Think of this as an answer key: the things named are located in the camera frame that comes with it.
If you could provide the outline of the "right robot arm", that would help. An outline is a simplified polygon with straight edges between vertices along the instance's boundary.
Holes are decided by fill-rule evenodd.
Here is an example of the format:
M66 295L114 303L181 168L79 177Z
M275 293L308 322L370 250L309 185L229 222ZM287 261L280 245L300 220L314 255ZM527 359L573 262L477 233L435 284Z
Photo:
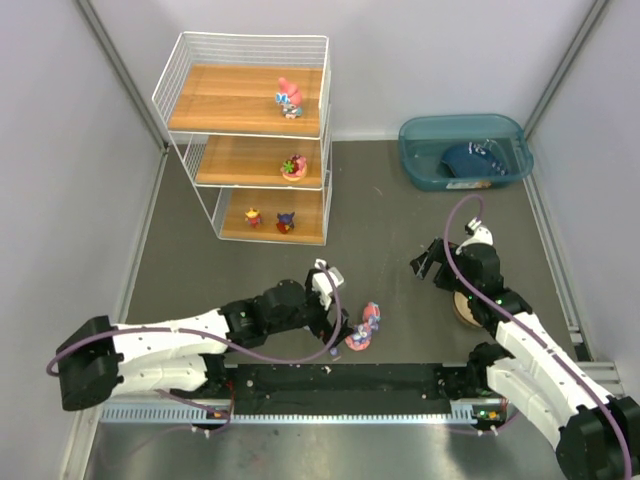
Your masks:
M587 375L545 331L532 307L507 287L496 249L435 239L410 266L454 295L492 342L467 362L467 387L512 403L546 438L568 479L631 479L639 473L639 405Z

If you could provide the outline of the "pink bear strawberry toy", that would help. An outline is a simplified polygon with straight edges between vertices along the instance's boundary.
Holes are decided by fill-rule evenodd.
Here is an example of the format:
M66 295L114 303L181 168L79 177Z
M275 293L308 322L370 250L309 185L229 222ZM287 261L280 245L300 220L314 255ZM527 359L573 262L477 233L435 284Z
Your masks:
M299 154L289 157L280 167L282 177L289 182L302 180L306 177L307 170L307 158Z

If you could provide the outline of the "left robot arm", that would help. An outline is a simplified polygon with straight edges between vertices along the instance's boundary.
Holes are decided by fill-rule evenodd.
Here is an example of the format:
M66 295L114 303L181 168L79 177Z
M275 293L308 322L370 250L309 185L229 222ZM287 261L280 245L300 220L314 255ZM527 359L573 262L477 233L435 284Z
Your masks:
M147 325L93 317L57 348L47 372L57 377L69 412L157 390L212 397L228 381L229 350L245 353L296 329L309 330L327 349L350 335L348 313L335 297L343 284L337 270L314 269L304 283L282 280L261 295L193 317Z

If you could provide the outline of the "purple bunny donut toy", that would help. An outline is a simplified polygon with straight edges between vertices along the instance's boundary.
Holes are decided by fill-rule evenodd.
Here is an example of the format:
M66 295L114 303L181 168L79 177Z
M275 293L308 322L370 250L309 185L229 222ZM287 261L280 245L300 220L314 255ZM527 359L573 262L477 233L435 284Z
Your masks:
M345 339L345 344L353 351L363 351L371 343L373 331L367 323L360 324L354 332Z

